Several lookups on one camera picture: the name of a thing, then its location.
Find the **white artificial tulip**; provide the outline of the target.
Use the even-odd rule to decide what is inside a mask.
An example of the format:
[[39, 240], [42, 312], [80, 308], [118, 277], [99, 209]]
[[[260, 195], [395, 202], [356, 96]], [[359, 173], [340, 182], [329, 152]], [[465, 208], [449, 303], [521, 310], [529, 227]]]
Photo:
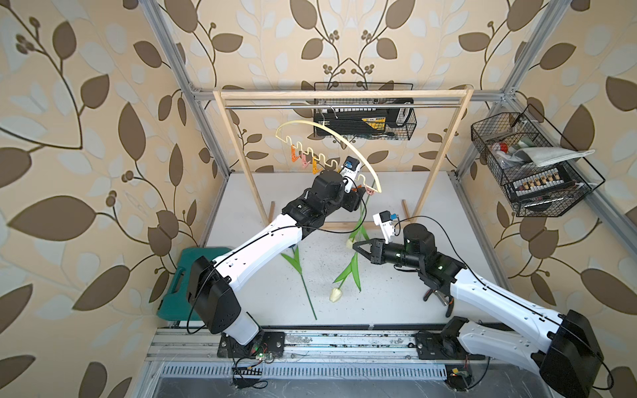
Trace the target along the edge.
[[362, 291], [358, 259], [359, 259], [358, 253], [355, 253], [353, 257], [351, 258], [348, 266], [335, 279], [334, 283], [337, 284], [337, 286], [334, 287], [330, 293], [329, 300], [331, 303], [336, 303], [342, 298], [343, 296], [342, 287], [348, 277], [352, 277], [353, 282], [355, 283], [355, 286], [358, 289], [358, 291], [359, 292]]
[[360, 211], [356, 227], [353, 229], [352, 232], [349, 233], [348, 240], [346, 242], [346, 246], [348, 247], [348, 249], [353, 249], [354, 243], [369, 240], [368, 232], [366, 230], [366, 227], [364, 226], [364, 222], [368, 214], [367, 203], [365, 200], [362, 201], [361, 206], [362, 210]]

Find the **blue artificial tulip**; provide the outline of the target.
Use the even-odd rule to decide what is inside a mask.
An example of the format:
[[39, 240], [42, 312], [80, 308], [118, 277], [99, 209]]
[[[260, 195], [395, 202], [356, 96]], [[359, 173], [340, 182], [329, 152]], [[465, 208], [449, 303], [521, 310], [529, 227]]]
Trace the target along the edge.
[[312, 298], [310, 297], [310, 292], [309, 292], [307, 283], [305, 282], [305, 277], [304, 277], [302, 265], [301, 265], [301, 262], [300, 262], [300, 248], [299, 248], [298, 245], [293, 245], [292, 247], [290, 247], [290, 249], [292, 250], [292, 255], [287, 255], [285, 253], [282, 253], [281, 256], [299, 274], [299, 276], [301, 278], [301, 282], [302, 282], [303, 288], [304, 288], [304, 292], [305, 292], [306, 298], [308, 300], [308, 303], [310, 305], [310, 309], [312, 311], [312, 315], [313, 315], [314, 319], [317, 320], [318, 317], [317, 317], [317, 314], [315, 312], [315, 307], [313, 305]]

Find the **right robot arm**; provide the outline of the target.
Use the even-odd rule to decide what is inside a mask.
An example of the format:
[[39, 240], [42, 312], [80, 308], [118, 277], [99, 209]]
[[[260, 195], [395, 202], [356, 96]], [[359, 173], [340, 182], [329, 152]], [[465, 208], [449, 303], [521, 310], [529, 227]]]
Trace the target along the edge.
[[468, 265], [437, 250], [435, 237], [421, 224], [403, 230], [401, 244], [383, 238], [353, 244], [374, 265], [414, 270], [431, 290], [464, 301], [497, 318], [507, 331], [455, 317], [453, 338], [469, 354], [494, 358], [530, 371], [564, 397], [587, 397], [604, 365], [602, 349], [588, 318], [577, 311], [559, 313], [489, 283]]

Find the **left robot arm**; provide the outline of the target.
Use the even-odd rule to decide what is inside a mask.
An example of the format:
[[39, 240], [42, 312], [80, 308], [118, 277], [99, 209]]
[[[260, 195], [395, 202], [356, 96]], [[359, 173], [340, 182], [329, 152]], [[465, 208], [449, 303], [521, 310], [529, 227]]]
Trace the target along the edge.
[[199, 316], [212, 334], [226, 333], [241, 344], [250, 342], [260, 327], [242, 309], [237, 292], [260, 268], [323, 224], [339, 209], [355, 212], [365, 205], [367, 189], [349, 176], [324, 170], [311, 187], [289, 202], [272, 223], [244, 244], [213, 260], [192, 263], [187, 285], [187, 316]]

